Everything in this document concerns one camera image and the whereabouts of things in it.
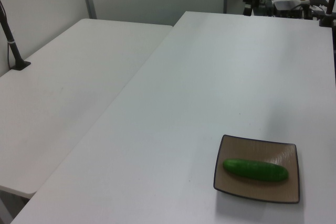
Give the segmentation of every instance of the cable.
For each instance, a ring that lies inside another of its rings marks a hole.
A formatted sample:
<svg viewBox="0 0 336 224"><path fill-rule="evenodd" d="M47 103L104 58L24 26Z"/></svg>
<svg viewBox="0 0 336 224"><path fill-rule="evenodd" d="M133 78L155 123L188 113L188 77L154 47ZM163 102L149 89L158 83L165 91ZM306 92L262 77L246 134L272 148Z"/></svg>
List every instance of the cable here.
<svg viewBox="0 0 336 224"><path fill-rule="evenodd" d="M5 8L0 0L0 8L1 8L1 11L3 12L3 14L5 15L5 19L7 19L7 14L6 14L6 11L5 11ZM7 42L7 64L8 64L8 68L11 70L11 66L9 64L9 43Z"/></svg>
<svg viewBox="0 0 336 224"><path fill-rule="evenodd" d="M315 6L317 8L320 8L323 11L323 13L325 14L325 11L320 6L317 6L317 5L313 5L313 6Z"/></svg>
<svg viewBox="0 0 336 224"><path fill-rule="evenodd" d="M5 18L7 18L6 10L5 10L4 6L2 5L1 0L0 0L0 7L1 7L3 13L5 14Z"/></svg>
<svg viewBox="0 0 336 224"><path fill-rule="evenodd" d="M297 7L299 7L299 6L303 6L303 5L306 5L306 4L299 4L299 5L297 5L297 6L294 6L291 10L294 10L295 8L297 8Z"/></svg>
<svg viewBox="0 0 336 224"><path fill-rule="evenodd" d="M7 43L7 64L8 64L8 68L11 70L11 66L9 64L9 43Z"/></svg>

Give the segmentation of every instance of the brown plate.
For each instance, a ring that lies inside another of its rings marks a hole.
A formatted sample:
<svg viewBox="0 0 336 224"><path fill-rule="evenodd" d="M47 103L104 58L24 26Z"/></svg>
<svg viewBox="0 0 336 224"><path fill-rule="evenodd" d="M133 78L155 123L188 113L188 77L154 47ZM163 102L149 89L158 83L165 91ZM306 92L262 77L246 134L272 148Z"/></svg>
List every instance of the brown plate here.
<svg viewBox="0 0 336 224"><path fill-rule="evenodd" d="M223 168L227 158L242 158L281 165L288 179L265 182L234 175ZM276 143L224 135L219 147L214 188L227 194L274 203L300 201L299 164L294 144Z"/></svg>

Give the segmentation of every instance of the plate rim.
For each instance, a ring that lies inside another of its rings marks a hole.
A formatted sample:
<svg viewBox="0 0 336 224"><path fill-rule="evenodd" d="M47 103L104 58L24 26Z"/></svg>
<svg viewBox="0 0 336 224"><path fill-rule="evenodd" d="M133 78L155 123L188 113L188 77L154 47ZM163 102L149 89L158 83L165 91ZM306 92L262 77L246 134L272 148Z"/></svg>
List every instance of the plate rim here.
<svg viewBox="0 0 336 224"><path fill-rule="evenodd" d="M297 201L273 201L273 200L257 199L257 198L251 198L251 197L242 196L242 195L239 195L239 194L233 194L233 193L230 193L228 191L224 191L224 190L221 190L219 188L216 188L215 182L216 182L216 173L217 173L217 165L218 165L219 153L220 153L220 151L222 149L222 143L223 143L223 140L224 140L225 136L234 137L234 138L240 138L240 139L246 139L246 140L251 140L251 141L273 143L273 144L294 145L294 147L295 147L295 155L296 155L296 165L297 165L297 168L298 168L298 200ZM237 197L240 197L240 198L245 198L245 199L252 199L252 200L256 200L256 201L270 202L270 203L277 203L277 204L297 204L297 203L299 203L300 202L300 198L301 198L301 195L300 195L300 172L299 172L299 160L298 160L298 152L297 152L296 144L292 144L292 143L280 143L280 142L272 142L272 141L264 141L264 140L258 140L258 139L252 139L252 138L246 138L246 137L239 137L239 136L231 136L231 135L224 134L223 137L222 137L222 140L221 140L221 144L219 145L219 149L218 149L218 154L217 154L217 159L216 159L216 166L215 166L215 174L214 174L213 187L217 191L221 191L223 193L230 194L230 195L233 195L233 196L237 196Z"/></svg>

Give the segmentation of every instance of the green cucumber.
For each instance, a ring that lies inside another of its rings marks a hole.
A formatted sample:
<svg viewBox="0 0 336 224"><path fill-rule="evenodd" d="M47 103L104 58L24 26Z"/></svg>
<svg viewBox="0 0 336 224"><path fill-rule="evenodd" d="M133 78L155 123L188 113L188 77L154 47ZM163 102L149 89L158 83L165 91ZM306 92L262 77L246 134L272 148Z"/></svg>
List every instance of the green cucumber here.
<svg viewBox="0 0 336 224"><path fill-rule="evenodd" d="M235 175L256 180L276 182L288 178L286 168L267 162L231 158L223 162L223 167Z"/></svg>

